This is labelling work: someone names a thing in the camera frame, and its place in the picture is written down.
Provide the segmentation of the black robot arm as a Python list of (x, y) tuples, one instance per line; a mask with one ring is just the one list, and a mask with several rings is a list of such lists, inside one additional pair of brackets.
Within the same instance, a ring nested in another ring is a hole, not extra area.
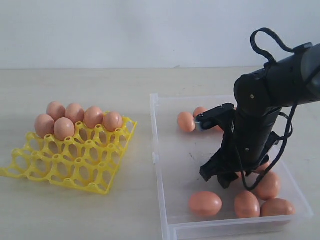
[(238, 173), (247, 175), (269, 160), (270, 149), (289, 134), (278, 136), (274, 124), (283, 108), (320, 99), (320, 47), (303, 46), (300, 52), (244, 74), (234, 84), (236, 104), (224, 103), (195, 118), (201, 130), (220, 127), (220, 149), (201, 166), (205, 181), (215, 176), (227, 189)]

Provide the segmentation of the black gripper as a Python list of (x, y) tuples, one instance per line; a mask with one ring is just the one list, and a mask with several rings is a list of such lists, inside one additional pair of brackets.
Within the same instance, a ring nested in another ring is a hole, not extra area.
[(272, 129), (282, 109), (272, 107), (261, 116), (245, 112), (240, 106), (233, 111), (232, 119), (224, 129), (220, 149), (200, 167), (199, 173), (205, 182), (217, 176), (223, 189), (244, 170), (252, 173), (266, 162), (271, 143)]

